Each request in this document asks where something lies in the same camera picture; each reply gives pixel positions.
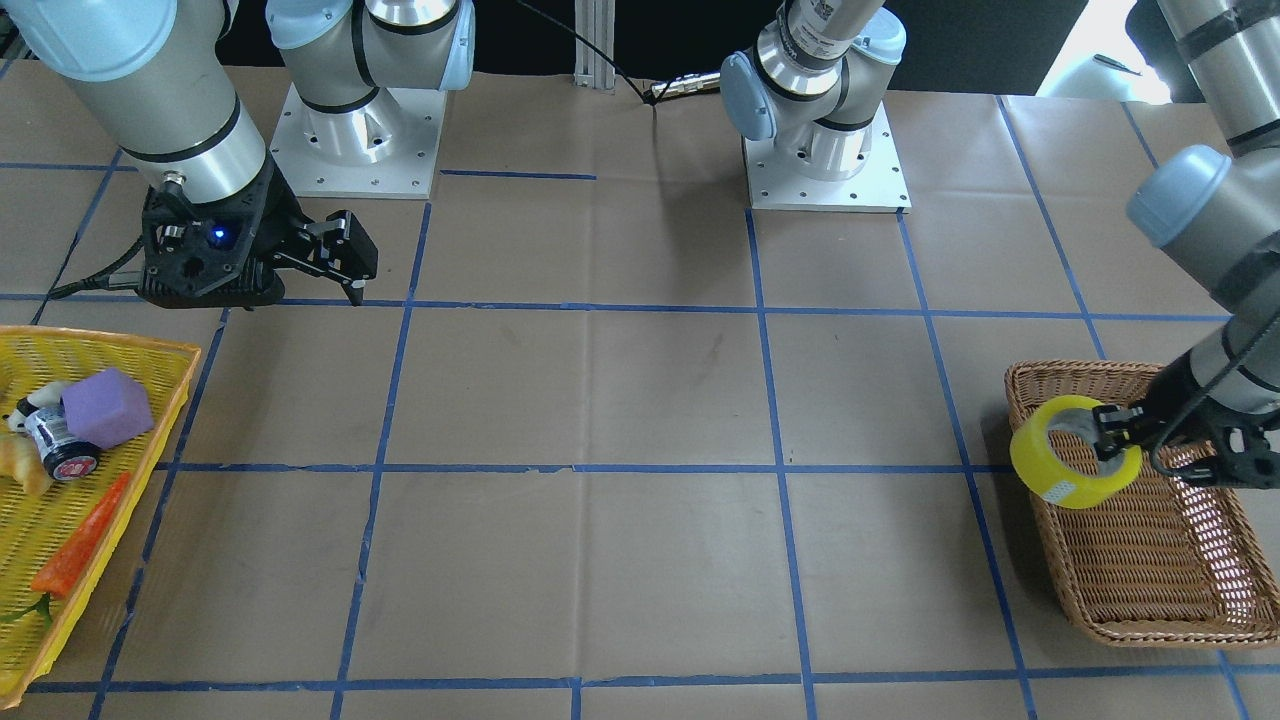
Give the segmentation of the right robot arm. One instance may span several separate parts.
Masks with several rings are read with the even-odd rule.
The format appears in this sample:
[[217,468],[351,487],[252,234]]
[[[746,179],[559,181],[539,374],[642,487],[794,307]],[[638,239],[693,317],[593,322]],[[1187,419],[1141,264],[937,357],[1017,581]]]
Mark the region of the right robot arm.
[[[379,251],[347,210],[307,217],[215,53],[236,1],[5,1],[29,50],[147,181],[138,238],[104,269],[54,287],[131,291],[166,309],[259,307],[293,269],[364,302]],[[303,141],[332,165],[413,156],[398,88],[465,88],[471,1],[270,1],[270,37],[301,110]]]

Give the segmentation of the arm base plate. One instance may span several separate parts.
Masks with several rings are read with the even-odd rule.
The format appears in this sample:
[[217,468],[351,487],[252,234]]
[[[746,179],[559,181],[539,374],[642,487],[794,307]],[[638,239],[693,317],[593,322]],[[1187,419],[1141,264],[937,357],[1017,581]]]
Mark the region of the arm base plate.
[[269,149],[298,197],[428,200],[448,99],[383,88],[366,106],[333,114],[291,87]]
[[855,131],[810,123],[769,140],[742,140],[756,210],[905,213],[913,208],[883,104]]

